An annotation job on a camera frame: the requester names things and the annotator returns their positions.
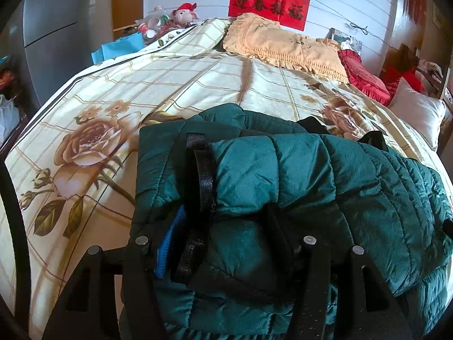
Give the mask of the yellow frilled pillow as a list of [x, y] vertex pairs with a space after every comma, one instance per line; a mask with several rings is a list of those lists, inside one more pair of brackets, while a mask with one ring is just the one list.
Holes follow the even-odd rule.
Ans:
[[223, 49], [278, 68], [349, 83], [336, 41], [287, 31], [278, 22], [254, 13], [242, 14], [233, 21], [223, 39]]

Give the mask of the grey refrigerator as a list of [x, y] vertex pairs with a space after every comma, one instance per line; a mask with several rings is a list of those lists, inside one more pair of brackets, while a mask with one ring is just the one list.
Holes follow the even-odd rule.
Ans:
[[22, 0], [1, 31], [1, 57], [8, 57], [29, 113], [84, 68], [79, 2]]

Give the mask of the blue paper bag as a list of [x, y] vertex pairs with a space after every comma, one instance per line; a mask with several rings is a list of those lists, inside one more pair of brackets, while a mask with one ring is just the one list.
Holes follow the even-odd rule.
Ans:
[[116, 41], [102, 44], [100, 48], [91, 53], [94, 65], [103, 61], [117, 58], [126, 54], [134, 54], [145, 47], [144, 39], [140, 32], [117, 39]]

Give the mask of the white plastic bag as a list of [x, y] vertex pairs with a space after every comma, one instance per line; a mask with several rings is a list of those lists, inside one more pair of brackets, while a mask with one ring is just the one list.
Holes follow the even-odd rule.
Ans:
[[20, 121], [19, 109], [14, 101], [8, 100], [4, 94], [0, 95], [0, 145], [7, 141], [8, 136], [18, 126]]

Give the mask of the floral cream bed quilt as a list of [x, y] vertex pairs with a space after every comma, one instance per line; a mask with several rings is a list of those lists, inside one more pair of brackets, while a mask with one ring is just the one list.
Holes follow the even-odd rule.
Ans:
[[237, 27], [214, 18], [160, 48], [91, 66], [39, 110], [6, 158], [31, 255], [29, 334], [40, 339], [84, 249], [126, 243], [135, 216], [160, 207], [170, 166], [138, 170], [139, 132], [180, 119], [239, 126], [249, 111], [268, 128], [312, 116], [345, 144], [382, 131], [398, 155], [435, 171], [439, 206], [452, 210], [452, 181], [431, 145], [390, 109], [350, 84], [223, 50]]

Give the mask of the wooden chair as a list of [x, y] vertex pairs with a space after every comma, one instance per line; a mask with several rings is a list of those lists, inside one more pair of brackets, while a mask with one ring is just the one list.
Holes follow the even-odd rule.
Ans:
[[440, 123], [436, 149], [440, 154], [452, 135], [452, 92], [448, 80], [444, 81], [440, 66], [419, 58], [416, 51], [401, 43], [399, 48], [389, 48], [379, 77], [391, 94], [395, 94], [399, 79], [404, 78], [409, 79], [409, 84], [415, 90], [442, 101], [445, 115]]

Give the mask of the red frilled cushion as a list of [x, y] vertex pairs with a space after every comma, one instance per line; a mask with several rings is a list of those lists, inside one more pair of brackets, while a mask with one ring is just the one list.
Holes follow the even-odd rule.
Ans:
[[355, 51], [339, 50], [338, 56], [352, 85], [381, 105], [387, 107], [390, 104], [392, 96], [387, 87], [380, 78], [363, 66], [361, 57]]

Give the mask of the red banner with characters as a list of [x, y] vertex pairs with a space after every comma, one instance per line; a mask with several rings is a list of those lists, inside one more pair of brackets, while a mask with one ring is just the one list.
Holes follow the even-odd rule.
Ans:
[[309, 0], [230, 0], [228, 16], [254, 13], [300, 31], [305, 29]]

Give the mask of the plush toy with red hat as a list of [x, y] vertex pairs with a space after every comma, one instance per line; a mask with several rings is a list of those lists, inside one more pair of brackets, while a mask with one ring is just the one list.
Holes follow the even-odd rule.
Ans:
[[172, 11], [172, 18], [176, 26], [187, 28], [199, 19], [196, 13], [196, 3], [184, 3], [178, 9]]

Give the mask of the white pillow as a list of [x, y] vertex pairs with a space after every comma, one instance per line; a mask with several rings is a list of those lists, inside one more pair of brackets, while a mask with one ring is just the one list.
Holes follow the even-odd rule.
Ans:
[[434, 151], [438, 149], [441, 123], [446, 110], [442, 100], [415, 91], [404, 78], [401, 78], [388, 108], [417, 130], [431, 149]]

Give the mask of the dark green quilted jacket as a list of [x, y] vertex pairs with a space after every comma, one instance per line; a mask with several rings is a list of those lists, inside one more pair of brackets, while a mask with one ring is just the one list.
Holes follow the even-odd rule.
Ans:
[[286, 241], [309, 234], [334, 273], [363, 247], [420, 338], [450, 299], [451, 195], [386, 144], [226, 104], [140, 130], [131, 236], [170, 244], [155, 288], [171, 339], [282, 339], [298, 287]]

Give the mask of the framed photo at headboard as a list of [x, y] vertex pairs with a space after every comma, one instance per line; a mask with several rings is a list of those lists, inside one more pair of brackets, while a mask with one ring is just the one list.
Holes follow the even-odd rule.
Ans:
[[342, 50], [352, 50], [362, 54], [362, 42], [336, 28], [330, 28], [330, 39], [336, 41]]

